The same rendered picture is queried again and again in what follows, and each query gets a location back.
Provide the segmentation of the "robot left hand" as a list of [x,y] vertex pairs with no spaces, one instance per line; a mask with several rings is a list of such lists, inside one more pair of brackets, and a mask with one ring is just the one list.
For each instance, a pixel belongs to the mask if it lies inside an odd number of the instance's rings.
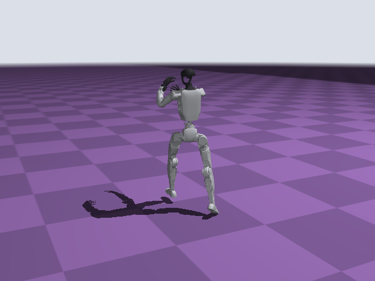
[[169,83],[171,83],[171,82],[174,81],[174,80],[172,80],[173,78],[176,79],[175,77],[167,77],[167,78],[165,79],[165,81],[164,81],[163,84],[161,85],[161,86],[163,86],[162,91],[165,91],[165,90],[167,89],[167,85],[168,85]]

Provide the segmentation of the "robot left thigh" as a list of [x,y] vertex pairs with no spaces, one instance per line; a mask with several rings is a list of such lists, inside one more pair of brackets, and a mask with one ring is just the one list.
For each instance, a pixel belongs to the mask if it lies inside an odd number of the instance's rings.
[[176,154],[178,152],[179,146],[183,141],[183,133],[174,132],[171,136],[171,140],[169,142],[169,150],[168,150],[168,159],[172,160],[172,167],[178,165],[178,159],[176,158]]

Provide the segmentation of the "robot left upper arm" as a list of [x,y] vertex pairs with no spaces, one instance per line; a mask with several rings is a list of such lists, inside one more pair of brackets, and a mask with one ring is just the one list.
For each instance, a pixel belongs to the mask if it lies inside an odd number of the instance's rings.
[[173,90],[163,100],[161,99],[161,103],[158,106],[164,108],[170,102],[178,100],[181,95],[181,91]]

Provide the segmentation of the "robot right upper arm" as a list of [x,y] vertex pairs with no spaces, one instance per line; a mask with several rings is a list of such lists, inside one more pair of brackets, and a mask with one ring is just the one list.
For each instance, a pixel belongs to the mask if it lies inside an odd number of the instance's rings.
[[200,88],[199,90],[200,90],[200,92],[201,92],[201,98],[204,97],[204,96],[206,95],[204,89],[203,89],[203,88]]

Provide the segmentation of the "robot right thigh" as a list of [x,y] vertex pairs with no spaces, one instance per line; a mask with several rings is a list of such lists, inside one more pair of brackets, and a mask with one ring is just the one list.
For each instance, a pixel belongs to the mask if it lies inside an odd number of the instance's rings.
[[208,169],[212,169],[212,162],[207,137],[203,134],[197,133],[197,144],[200,150],[200,155],[202,157],[204,166],[204,169],[202,170],[202,175],[204,178],[209,178]]

